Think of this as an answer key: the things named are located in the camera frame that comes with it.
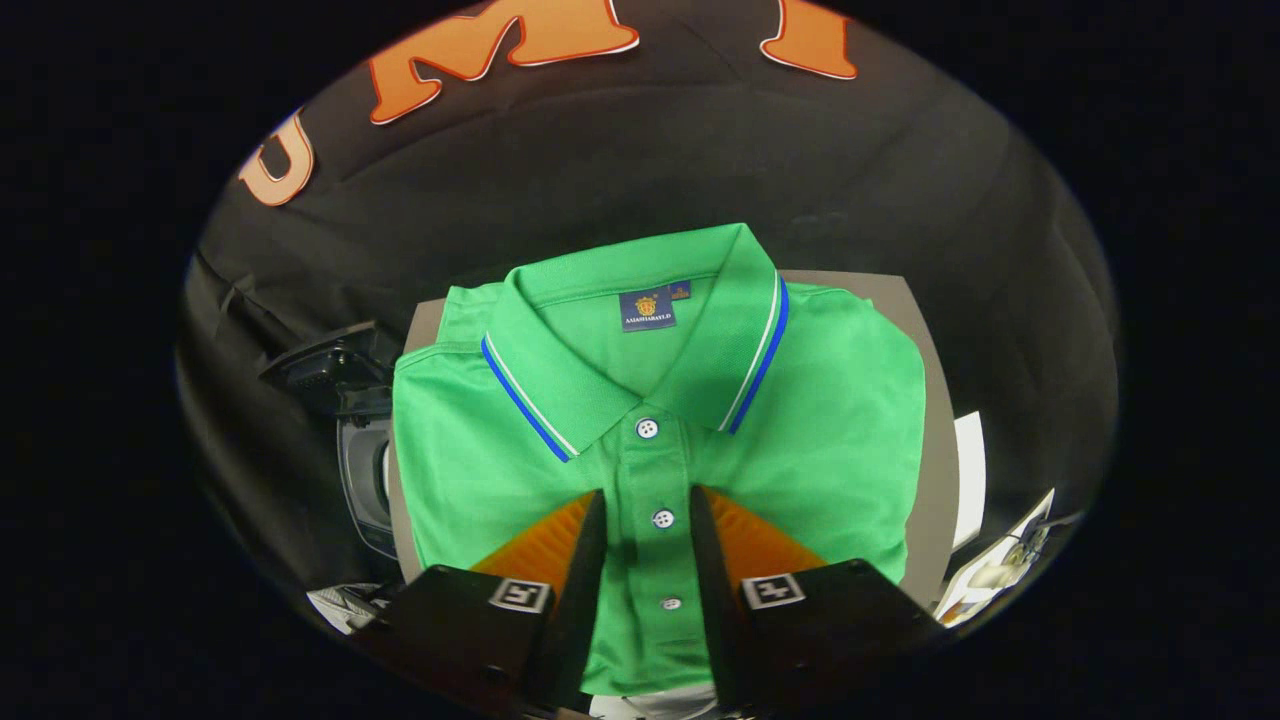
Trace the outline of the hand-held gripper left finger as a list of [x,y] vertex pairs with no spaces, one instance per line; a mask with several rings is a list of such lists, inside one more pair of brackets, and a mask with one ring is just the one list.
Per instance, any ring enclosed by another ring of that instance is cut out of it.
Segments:
[[470,569],[431,566],[353,644],[477,717],[581,717],[605,520],[593,491]]

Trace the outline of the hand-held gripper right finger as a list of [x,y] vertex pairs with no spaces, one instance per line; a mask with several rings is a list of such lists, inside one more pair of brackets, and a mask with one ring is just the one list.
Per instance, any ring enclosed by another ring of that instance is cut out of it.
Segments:
[[727,495],[689,501],[719,703],[745,717],[841,705],[946,643],[946,628],[861,559],[827,564]]

